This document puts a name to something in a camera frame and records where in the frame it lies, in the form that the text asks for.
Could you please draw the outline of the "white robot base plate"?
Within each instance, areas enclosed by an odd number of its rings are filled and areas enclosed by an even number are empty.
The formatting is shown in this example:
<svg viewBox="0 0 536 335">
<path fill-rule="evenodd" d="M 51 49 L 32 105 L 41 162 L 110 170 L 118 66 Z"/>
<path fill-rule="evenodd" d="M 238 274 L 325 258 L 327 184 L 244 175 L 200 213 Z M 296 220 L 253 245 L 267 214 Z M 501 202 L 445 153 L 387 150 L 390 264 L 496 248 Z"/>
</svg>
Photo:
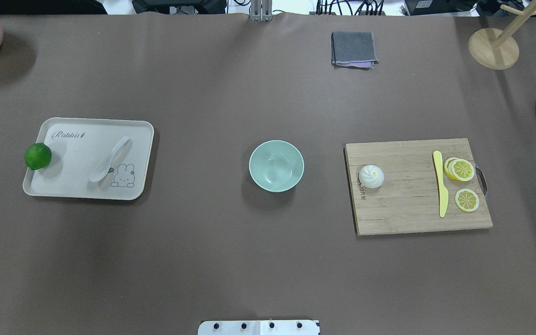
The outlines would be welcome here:
<svg viewBox="0 0 536 335">
<path fill-rule="evenodd" d="M 319 321 L 314 320 L 235 320 L 206 321 L 198 335 L 319 335 Z"/>
</svg>

